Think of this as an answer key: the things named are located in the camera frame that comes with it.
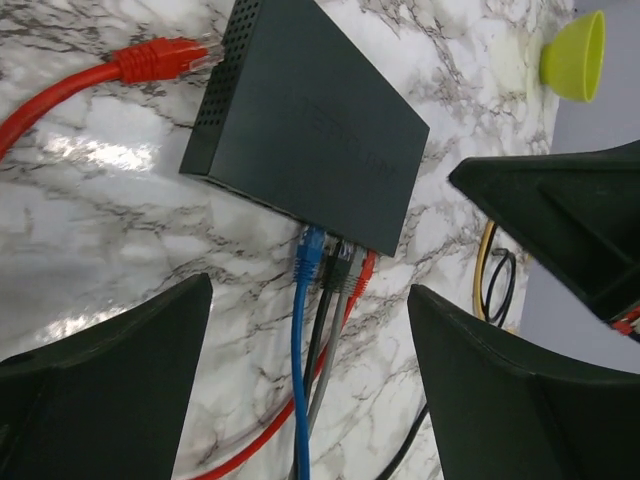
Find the black network switch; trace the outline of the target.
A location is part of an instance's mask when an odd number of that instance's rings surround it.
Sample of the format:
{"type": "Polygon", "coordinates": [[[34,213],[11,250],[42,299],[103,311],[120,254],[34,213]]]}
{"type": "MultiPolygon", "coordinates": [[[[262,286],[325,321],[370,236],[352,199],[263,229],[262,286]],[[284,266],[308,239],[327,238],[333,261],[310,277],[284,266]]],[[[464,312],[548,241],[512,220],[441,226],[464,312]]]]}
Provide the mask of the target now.
{"type": "Polygon", "coordinates": [[[182,174],[381,255],[429,128],[313,1],[238,1],[182,174]]]}

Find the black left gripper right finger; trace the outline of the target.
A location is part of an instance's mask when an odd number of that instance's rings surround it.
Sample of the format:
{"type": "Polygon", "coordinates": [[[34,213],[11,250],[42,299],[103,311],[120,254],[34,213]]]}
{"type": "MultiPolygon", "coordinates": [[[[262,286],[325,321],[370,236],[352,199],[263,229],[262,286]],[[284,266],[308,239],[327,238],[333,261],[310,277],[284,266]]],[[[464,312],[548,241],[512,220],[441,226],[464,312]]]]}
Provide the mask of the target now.
{"type": "Polygon", "coordinates": [[[426,286],[407,305],[445,478],[638,478],[638,375],[546,350],[426,286]]]}

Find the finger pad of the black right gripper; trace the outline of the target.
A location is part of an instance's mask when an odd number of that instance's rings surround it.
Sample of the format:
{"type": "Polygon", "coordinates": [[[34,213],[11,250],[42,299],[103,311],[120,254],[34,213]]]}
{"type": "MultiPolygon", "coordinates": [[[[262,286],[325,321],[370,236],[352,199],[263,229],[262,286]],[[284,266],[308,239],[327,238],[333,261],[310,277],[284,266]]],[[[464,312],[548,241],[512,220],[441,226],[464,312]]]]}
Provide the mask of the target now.
{"type": "Polygon", "coordinates": [[[639,144],[568,154],[470,157],[450,183],[596,317],[639,305],[639,144]]]}

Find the black left gripper left finger pad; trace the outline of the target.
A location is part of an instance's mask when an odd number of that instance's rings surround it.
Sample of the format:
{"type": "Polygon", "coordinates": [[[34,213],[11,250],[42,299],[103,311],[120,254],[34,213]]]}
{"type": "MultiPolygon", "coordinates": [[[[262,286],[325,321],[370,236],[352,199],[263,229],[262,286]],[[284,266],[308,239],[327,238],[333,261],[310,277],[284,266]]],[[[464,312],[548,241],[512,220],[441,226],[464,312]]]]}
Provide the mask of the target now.
{"type": "Polygon", "coordinates": [[[196,274],[1,363],[4,479],[168,479],[212,300],[196,274]]]}

